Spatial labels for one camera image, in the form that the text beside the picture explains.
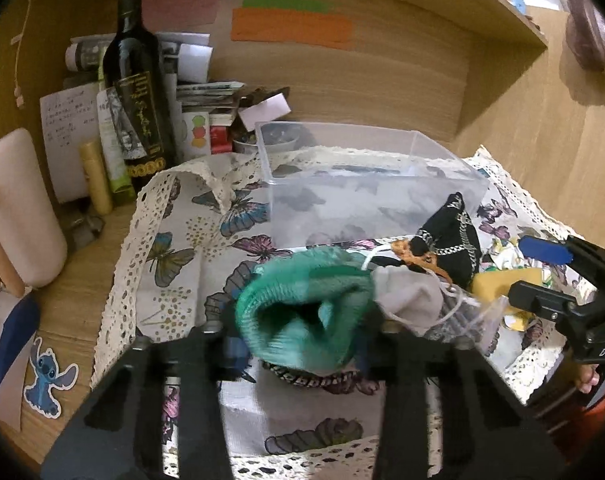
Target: stitch sticker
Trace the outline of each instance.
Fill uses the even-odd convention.
[[[51,348],[42,354],[40,346],[42,338],[37,337],[31,347],[29,362],[34,369],[36,380],[31,386],[25,386],[23,397],[29,406],[47,418],[58,418],[61,408],[60,402],[52,395],[52,389],[70,390],[78,378],[78,365],[71,364],[59,374],[58,361]]]

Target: clear plastic bag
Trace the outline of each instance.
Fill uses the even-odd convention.
[[[460,307],[444,322],[431,327],[425,337],[449,343],[457,337],[467,336],[481,353],[486,354],[509,305],[508,298],[500,296],[491,303],[481,303],[469,293],[463,293],[465,297]],[[454,298],[445,297],[441,317],[446,316],[455,306]]]

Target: handwritten note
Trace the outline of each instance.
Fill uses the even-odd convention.
[[[97,94],[98,83],[90,83],[40,99],[44,150],[60,203],[89,194],[78,147],[100,136]]]

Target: green sticky note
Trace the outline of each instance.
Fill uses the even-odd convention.
[[[242,0],[243,7],[261,9],[308,10],[309,12],[329,12],[330,5],[320,0]]]

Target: stack of papers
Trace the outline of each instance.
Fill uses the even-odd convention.
[[[238,113],[238,93],[243,86],[238,81],[178,85],[176,99],[183,112],[207,112],[210,126],[231,126]]]

